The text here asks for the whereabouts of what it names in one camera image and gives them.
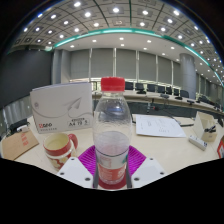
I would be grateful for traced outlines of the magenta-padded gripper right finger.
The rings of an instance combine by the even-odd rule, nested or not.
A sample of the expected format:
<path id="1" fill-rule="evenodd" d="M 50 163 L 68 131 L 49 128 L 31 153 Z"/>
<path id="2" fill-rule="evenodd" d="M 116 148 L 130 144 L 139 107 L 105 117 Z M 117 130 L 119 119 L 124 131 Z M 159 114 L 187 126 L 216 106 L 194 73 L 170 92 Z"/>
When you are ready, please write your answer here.
<path id="1" fill-rule="evenodd" d="M 127 188 L 141 188 L 166 176 L 165 170 L 155 158 L 146 157 L 135 147 L 129 147 L 127 157 Z"/>

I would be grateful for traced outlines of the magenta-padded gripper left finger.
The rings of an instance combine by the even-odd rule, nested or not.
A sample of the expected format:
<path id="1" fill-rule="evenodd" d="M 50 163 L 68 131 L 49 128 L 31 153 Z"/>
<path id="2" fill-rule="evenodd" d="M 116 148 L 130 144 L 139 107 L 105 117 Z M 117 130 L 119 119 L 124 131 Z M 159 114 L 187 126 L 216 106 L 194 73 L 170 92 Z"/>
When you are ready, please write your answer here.
<path id="1" fill-rule="evenodd" d="M 70 157 L 57 175 L 84 188 L 97 188 L 98 171 L 95 147 L 89 147 L 79 157 Z"/>

